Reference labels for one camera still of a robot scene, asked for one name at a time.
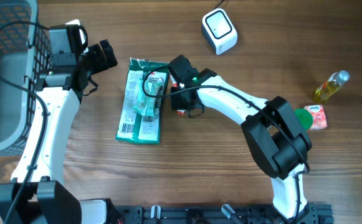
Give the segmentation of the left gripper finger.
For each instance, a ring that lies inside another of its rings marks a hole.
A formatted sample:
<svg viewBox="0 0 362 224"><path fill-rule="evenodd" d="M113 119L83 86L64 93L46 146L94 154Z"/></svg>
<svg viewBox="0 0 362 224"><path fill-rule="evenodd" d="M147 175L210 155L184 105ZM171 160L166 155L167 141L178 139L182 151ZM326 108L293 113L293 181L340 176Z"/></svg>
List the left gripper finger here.
<svg viewBox="0 0 362 224"><path fill-rule="evenodd" d="M99 59L100 69L108 70L109 68L116 67L118 65L117 58L114 54L113 47L110 45L107 39L100 41L102 49Z"/></svg>
<svg viewBox="0 0 362 224"><path fill-rule="evenodd" d="M108 70L107 58L99 44L88 47L87 58L90 61L92 75Z"/></svg>

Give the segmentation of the red stick sachet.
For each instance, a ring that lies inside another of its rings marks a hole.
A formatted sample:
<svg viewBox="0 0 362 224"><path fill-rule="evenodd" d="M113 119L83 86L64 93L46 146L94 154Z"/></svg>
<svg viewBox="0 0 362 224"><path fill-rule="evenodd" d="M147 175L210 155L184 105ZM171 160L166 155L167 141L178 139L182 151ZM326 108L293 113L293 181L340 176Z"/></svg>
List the red stick sachet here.
<svg viewBox="0 0 362 224"><path fill-rule="evenodd" d="M170 75L170 79L172 82L172 86L170 88L170 93L177 92L179 90L179 85L174 79L172 75ZM183 108L182 101L179 99L179 95L172 95L171 96L171 109L176 110L178 115L184 115L185 109Z"/></svg>

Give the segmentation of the mint green wipes pack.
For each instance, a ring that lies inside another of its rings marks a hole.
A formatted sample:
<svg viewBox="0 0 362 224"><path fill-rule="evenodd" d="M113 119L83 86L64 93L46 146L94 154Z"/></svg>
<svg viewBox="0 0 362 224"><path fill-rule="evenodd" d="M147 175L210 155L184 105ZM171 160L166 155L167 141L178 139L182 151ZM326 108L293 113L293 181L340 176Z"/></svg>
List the mint green wipes pack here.
<svg viewBox="0 0 362 224"><path fill-rule="evenodd" d="M138 84L138 98L136 102L133 105L133 109L142 116L155 116L155 104L156 104L156 98L152 98L149 96L146 96L143 93L142 87L145 88L146 92L149 95L157 95L160 91L163 79L162 78L155 78L155 79L149 79L145 82L145 85L142 84L143 81L140 80Z"/></svg>

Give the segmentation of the green 3M gloves package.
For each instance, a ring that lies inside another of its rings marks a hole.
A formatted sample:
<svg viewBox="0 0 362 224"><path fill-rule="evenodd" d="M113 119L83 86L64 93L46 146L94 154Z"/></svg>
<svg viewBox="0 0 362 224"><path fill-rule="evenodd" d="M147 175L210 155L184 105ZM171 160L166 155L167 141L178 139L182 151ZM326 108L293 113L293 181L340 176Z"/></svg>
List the green 3M gloves package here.
<svg viewBox="0 0 362 224"><path fill-rule="evenodd" d="M161 131L161 111L164 99L161 95L166 93L169 71L167 64L150 60L131 58L125 85L125 96L121 111L120 122L116 135L117 140L132 142L135 144L158 144ZM157 95L149 95L142 87L146 96L156 98L156 115L142 116L138 114L133 105L138 98L138 84L143 85L149 79L162 78L163 84Z"/></svg>

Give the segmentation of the green lid round container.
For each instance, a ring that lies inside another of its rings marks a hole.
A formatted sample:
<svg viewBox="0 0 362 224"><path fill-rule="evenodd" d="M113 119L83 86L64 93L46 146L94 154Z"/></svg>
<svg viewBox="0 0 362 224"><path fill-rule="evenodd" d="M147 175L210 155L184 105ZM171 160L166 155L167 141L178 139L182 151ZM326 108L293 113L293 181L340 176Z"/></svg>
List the green lid round container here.
<svg viewBox="0 0 362 224"><path fill-rule="evenodd" d="M295 110L295 115L301 123L304 130L309 130L313 124L312 115L305 109L299 108Z"/></svg>

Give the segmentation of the orange Kleenex tissue pack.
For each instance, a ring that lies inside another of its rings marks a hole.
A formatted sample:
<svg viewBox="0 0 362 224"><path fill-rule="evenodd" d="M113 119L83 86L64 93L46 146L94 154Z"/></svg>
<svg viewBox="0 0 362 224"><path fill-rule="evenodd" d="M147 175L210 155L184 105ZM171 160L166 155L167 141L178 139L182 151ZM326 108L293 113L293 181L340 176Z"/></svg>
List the orange Kleenex tissue pack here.
<svg viewBox="0 0 362 224"><path fill-rule="evenodd" d="M304 109L307 110L313 118L313 123L310 126L310 130L325 129L328 126L325 111L322 105L305 106Z"/></svg>

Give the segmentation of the yellow liquid bottle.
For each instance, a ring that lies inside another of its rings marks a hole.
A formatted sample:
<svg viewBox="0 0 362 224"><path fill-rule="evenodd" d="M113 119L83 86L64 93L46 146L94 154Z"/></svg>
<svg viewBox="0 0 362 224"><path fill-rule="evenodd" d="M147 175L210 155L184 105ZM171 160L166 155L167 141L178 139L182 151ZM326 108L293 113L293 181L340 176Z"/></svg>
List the yellow liquid bottle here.
<svg viewBox="0 0 362 224"><path fill-rule="evenodd" d="M349 79L350 73L346 70L341 70L332 74L327 81L313 92L312 100L318 104L325 102L329 97L340 90Z"/></svg>

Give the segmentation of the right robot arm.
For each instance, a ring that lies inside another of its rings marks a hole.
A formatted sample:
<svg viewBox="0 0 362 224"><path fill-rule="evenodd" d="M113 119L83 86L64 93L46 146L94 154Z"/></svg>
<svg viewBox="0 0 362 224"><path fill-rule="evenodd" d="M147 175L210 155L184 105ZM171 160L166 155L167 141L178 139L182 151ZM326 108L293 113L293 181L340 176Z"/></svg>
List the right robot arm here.
<svg viewBox="0 0 362 224"><path fill-rule="evenodd" d="M267 100L249 95L208 68L198 71L184 55L167 68L183 86L171 94L179 95L188 110L199 102L240 125L253 160L271 178L274 208L284 219L300 221L307 206L302 175L309 171L312 142L289 102L281 96Z"/></svg>

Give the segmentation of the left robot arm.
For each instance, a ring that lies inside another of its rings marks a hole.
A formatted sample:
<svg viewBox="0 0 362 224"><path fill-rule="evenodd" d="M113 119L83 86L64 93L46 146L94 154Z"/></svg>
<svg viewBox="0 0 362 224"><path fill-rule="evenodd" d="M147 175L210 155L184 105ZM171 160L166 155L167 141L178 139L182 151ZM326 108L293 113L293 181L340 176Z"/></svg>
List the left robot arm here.
<svg viewBox="0 0 362 224"><path fill-rule="evenodd" d="M34 119L10 182L0 184L0 217L4 223L116 223L120 214L110 199L79 200L65 188L64 157L85 88L117 60L106 40L88 44L78 20L48 32L50 52L30 91Z"/></svg>

